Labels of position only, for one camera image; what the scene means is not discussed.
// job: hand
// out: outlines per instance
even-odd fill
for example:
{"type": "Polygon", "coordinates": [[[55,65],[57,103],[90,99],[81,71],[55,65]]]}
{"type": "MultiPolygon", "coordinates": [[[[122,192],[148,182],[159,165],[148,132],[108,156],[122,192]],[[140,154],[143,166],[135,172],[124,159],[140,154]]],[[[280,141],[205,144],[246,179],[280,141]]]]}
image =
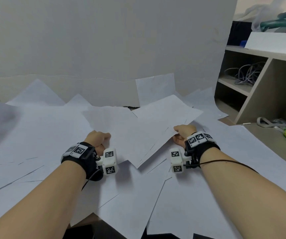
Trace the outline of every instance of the hand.
{"type": "Polygon", "coordinates": [[[111,134],[110,133],[103,133],[103,132],[97,132],[92,131],[88,134],[87,138],[85,139],[85,142],[91,144],[96,148],[96,152],[99,156],[103,155],[103,151],[105,150],[105,147],[102,145],[104,140],[110,139],[111,134]]]}
{"type": "Polygon", "coordinates": [[[194,125],[179,125],[175,126],[174,130],[179,134],[173,136],[173,141],[183,148],[185,148],[185,141],[187,140],[187,137],[197,132],[197,129],[194,125]]]}

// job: gray cable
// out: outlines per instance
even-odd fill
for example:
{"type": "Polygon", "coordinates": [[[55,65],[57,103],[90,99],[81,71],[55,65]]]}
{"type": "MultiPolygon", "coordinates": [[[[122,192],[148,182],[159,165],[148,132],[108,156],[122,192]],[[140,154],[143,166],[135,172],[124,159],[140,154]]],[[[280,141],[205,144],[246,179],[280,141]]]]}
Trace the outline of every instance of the gray cable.
{"type": "Polygon", "coordinates": [[[224,74],[230,77],[233,77],[235,79],[235,84],[236,85],[250,85],[253,86],[258,79],[263,67],[264,67],[265,62],[257,62],[254,64],[247,64],[243,65],[240,68],[229,68],[224,71],[224,74]],[[238,72],[232,76],[227,73],[229,70],[238,70],[238,72]]]}

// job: forearm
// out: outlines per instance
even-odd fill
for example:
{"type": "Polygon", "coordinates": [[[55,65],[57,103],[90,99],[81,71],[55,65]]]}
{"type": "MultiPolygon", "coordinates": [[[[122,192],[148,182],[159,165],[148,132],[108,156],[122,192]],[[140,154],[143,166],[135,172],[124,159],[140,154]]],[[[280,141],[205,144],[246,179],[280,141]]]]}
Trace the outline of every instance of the forearm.
{"type": "MultiPolygon", "coordinates": [[[[200,162],[234,160],[210,148],[200,162]]],[[[244,238],[286,238],[286,192],[245,166],[213,162],[201,166],[220,206],[244,238]]]]}
{"type": "Polygon", "coordinates": [[[63,162],[0,218],[0,238],[62,238],[85,177],[80,165],[63,162]]]}

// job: black cable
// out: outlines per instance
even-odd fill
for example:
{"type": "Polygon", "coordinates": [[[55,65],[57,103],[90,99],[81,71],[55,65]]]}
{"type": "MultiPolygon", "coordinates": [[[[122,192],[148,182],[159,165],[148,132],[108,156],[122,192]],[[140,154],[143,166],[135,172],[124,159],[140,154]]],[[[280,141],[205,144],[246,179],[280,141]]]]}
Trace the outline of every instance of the black cable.
{"type": "Polygon", "coordinates": [[[238,162],[238,161],[227,160],[227,159],[212,160],[212,161],[208,161],[208,162],[202,162],[202,163],[199,163],[199,164],[190,164],[190,165],[184,164],[184,166],[185,166],[186,168],[194,168],[195,166],[199,166],[199,165],[202,165],[202,164],[207,164],[207,163],[212,163],[212,162],[219,162],[219,161],[234,162],[234,163],[243,165],[243,166],[245,166],[245,167],[247,167],[247,168],[249,168],[249,169],[255,171],[256,173],[258,173],[256,170],[254,170],[253,168],[249,167],[248,165],[245,165],[245,164],[240,163],[240,162],[238,162]]]}
{"type": "Polygon", "coordinates": [[[98,169],[97,171],[95,171],[95,172],[90,176],[90,178],[87,180],[87,182],[85,182],[85,185],[86,185],[86,184],[89,182],[89,180],[92,179],[92,177],[93,177],[97,172],[99,172],[99,171],[103,172],[103,169],[98,169]]]}

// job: white backdrop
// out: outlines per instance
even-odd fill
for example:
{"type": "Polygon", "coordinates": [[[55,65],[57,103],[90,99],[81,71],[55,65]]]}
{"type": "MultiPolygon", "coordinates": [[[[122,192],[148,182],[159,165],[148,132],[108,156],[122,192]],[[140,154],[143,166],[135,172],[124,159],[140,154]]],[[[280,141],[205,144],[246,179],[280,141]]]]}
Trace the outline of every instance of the white backdrop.
{"type": "Polygon", "coordinates": [[[215,86],[237,0],[0,0],[0,99],[34,79],[63,100],[138,106],[135,79],[215,86]]]}

